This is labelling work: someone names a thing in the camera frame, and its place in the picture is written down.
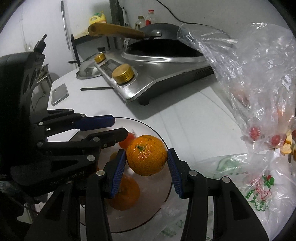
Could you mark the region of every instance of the yellow plastic container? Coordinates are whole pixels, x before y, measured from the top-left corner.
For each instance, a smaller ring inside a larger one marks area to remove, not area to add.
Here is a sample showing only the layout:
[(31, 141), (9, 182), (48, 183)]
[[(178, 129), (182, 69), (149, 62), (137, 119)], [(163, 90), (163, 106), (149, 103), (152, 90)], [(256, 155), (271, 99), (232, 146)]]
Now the yellow plastic container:
[(93, 23), (107, 23), (106, 22), (106, 16), (105, 14), (103, 14), (103, 12), (101, 12), (102, 15), (94, 15), (89, 19), (89, 25), (93, 24)]

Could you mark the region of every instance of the white table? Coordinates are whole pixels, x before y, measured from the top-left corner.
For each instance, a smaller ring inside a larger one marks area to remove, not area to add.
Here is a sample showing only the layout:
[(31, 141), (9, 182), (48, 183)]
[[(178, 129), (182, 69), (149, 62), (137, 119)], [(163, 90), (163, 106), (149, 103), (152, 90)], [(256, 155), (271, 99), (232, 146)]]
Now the white table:
[[(50, 95), (49, 110), (74, 109), (75, 113), (87, 116), (111, 114), (139, 120), (158, 132), (168, 147), (174, 148), (179, 158), (189, 164), (213, 156), (247, 152), (234, 117), (213, 91), (219, 90), (214, 75), (162, 94), (149, 105), (141, 106), (137, 101), (124, 102), (114, 90), (81, 91), (85, 87), (109, 85), (103, 77), (78, 80), (76, 72), (53, 82), (52, 90), (65, 83), (69, 97), (53, 107)], [(76, 132), (78, 130), (70, 130), (48, 140), (68, 141)], [(122, 240), (120, 234), (112, 236), (114, 240)], [(81, 239), (86, 240), (83, 226)]]

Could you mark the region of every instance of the red fruit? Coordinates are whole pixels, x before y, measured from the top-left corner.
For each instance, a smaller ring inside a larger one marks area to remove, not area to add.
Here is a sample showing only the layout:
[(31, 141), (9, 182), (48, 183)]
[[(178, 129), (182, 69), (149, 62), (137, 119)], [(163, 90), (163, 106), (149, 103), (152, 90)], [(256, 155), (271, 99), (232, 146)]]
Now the red fruit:
[(293, 138), (293, 140), (296, 140), (296, 130), (293, 130), (293, 132), (292, 132), (292, 138)]
[(260, 136), (260, 129), (258, 127), (251, 127), (249, 136), (256, 141), (258, 137)]
[(129, 132), (127, 138), (125, 138), (123, 141), (119, 142), (119, 146), (122, 149), (126, 150), (128, 148), (128, 146), (131, 144), (131, 142), (135, 139), (136, 139), (136, 136), (133, 133)]
[(278, 146), (281, 142), (281, 136), (280, 135), (274, 135), (271, 139), (270, 139), (270, 143), (272, 146)]

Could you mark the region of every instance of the gray phone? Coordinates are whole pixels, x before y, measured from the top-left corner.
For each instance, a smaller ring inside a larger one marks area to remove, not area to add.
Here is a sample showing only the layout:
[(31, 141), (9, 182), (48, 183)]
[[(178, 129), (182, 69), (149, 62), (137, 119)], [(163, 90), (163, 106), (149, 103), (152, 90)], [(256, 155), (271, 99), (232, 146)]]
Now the gray phone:
[(62, 100), (69, 96), (67, 87), (65, 84), (60, 85), (58, 88), (52, 91), (52, 106), (60, 103)]

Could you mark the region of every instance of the white wall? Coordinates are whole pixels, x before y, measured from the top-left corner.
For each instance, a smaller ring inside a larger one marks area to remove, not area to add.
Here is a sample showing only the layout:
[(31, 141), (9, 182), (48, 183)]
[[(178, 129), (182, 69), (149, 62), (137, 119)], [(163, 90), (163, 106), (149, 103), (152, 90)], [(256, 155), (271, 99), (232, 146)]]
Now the white wall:
[[(266, 22), (288, 27), (267, 0), (160, 0), (179, 19), (211, 25), (236, 37), (240, 29), (251, 22)], [(139, 15), (147, 16), (154, 9), (159, 22), (181, 23), (155, 0), (119, 0), (127, 10), (128, 20), (134, 26)]]
[[(287, 27), (277, 10), (267, 0), (160, 0), (176, 16), (188, 22), (212, 25), (236, 37), (241, 28), (250, 22), (267, 22)], [(107, 22), (111, 22), (109, 0), (64, 0), (69, 33), (84, 31), (93, 14), (104, 11)], [(147, 15), (154, 9), (159, 22), (181, 25), (155, 0), (119, 0), (127, 11), (133, 27), (138, 15)], [(68, 50), (63, 29), (60, 0), (26, 0), (12, 15), (0, 34), (0, 56), (25, 51), (25, 43), (32, 47), (47, 34), (44, 54), (45, 64), (54, 77), (60, 77), (75, 68), (67, 64), (73, 60)], [(100, 38), (78, 46), (82, 59), (96, 52), (96, 47), (106, 46)]]

